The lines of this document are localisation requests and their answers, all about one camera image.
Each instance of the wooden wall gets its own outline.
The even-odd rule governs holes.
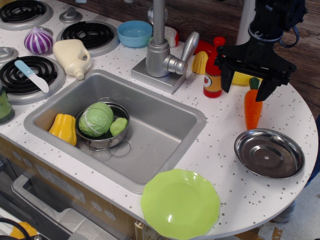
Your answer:
[[[86,4],[76,4],[75,0],[60,1],[122,22],[148,21],[147,12],[153,3],[152,0],[135,0],[133,3],[124,0],[87,0]],[[204,41],[212,43],[214,37],[223,36],[226,44],[234,45],[243,4],[243,0],[166,0],[169,15],[166,25],[175,28],[183,42],[192,31],[197,31]],[[291,75],[290,83],[316,118],[320,113],[320,1],[306,0],[306,8],[308,14],[304,16],[304,22],[297,25],[299,43],[291,49],[276,44],[274,49],[297,66],[298,70]],[[282,40],[294,42],[294,34],[285,33]]]

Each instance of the carrot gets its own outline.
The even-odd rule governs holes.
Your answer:
[[[253,77],[249,81],[250,90],[245,94],[244,97],[244,114],[246,129],[256,129],[260,119],[260,114],[263,106],[263,101],[256,101],[259,87],[259,79]]]

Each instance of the green cabbage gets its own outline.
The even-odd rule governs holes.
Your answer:
[[[105,134],[114,120],[112,109],[103,102],[96,102],[89,106],[79,120],[79,129],[90,137]]]

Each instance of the countertop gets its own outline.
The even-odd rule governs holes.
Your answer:
[[[43,2],[53,8],[53,16],[42,26],[53,31],[55,40],[62,28],[68,26],[59,21],[59,15],[70,5],[56,0]],[[98,20],[116,28],[121,24],[119,21],[80,8],[77,8],[77,11],[83,15],[82,21]],[[30,56],[31,53],[25,49],[23,43],[28,31],[0,29],[0,46],[16,48],[19,57]],[[181,56],[183,47],[184,43],[180,42],[178,47],[170,49],[171,54]],[[268,179],[247,170],[234,152],[236,138],[246,130],[243,103],[249,86],[232,85],[229,93],[223,92],[218,98],[205,97],[204,75],[191,71],[193,56],[189,60],[187,80],[174,94],[169,94],[131,78],[131,69],[145,58],[146,52],[146,47],[129,48],[120,43],[110,53],[92,58],[91,69],[110,72],[167,98],[196,108],[206,116],[206,126],[175,167],[196,172],[210,181],[220,198],[218,221],[207,234],[196,239],[221,238],[244,232],[269,221],[285,209],[307,183],[318,153],[318,133],[314,117],[297,91],[290,84],[278,87],[264,102],[258,127],[278,131],[293,139],[304,152],[305,167],[300,174],[290,179]],[[42,56],[54,59],[52,50]],[[73,76],[67,76],[62,89],[73,81],[78,80]],[[14,105],[15,117],[9,123],[0,126],[0,136],[134,218],[145,222],[140,207],[141,194],[127,190],[107,176],[27,132],[24,128],[24,119],[48,99],[28,105]]]

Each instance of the toy knife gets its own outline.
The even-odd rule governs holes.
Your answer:
[[[37,76],[35,72],[28,67],[22,60],[17,60],[14,65],[28,78],[30,79],[41,91],[44,93],[49,92],[48,83],[41,77]]]

